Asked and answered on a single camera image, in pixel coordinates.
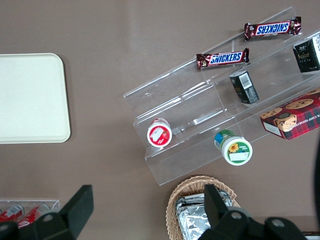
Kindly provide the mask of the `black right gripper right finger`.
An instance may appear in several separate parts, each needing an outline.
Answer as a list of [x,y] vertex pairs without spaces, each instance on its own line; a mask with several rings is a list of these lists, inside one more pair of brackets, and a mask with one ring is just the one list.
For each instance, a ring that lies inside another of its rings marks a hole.
[[249,217],[238,207],[227,207],[213,184],[204,187],[204,210],[210,228],[201,240],[248,240]]

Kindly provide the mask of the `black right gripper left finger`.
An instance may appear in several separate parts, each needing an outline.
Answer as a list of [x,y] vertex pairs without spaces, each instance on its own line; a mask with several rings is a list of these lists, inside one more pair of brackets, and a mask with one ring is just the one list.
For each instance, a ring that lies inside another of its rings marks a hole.
[[13,221],[0,224],[2,240],[76,240],[94,211],[93,186],[83,185],[59,212],[42,215],[18,228]]

